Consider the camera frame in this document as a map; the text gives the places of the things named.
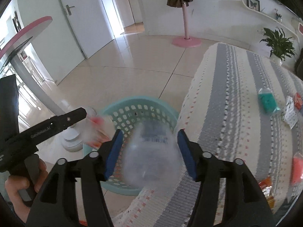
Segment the person's left hand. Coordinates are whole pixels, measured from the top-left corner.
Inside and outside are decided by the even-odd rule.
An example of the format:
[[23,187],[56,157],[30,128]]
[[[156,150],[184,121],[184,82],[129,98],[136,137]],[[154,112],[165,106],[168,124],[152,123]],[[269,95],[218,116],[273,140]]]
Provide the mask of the person's left hand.
[[[40,159],[38,166],[40,174],[36,184],[34,185],[34,189],[37,193],[48,176],[47,166],[42,159]],[[26,206],[23,203],[19,191],[22,189],[27,189],[29,186],[29,180],[26,177],[21,176],[11,175],[5,182],[5,189],[7,191],[9,199],[13,204],[14,211],[23,223],[26,223],[27,221],[30,212],[30,207]]]

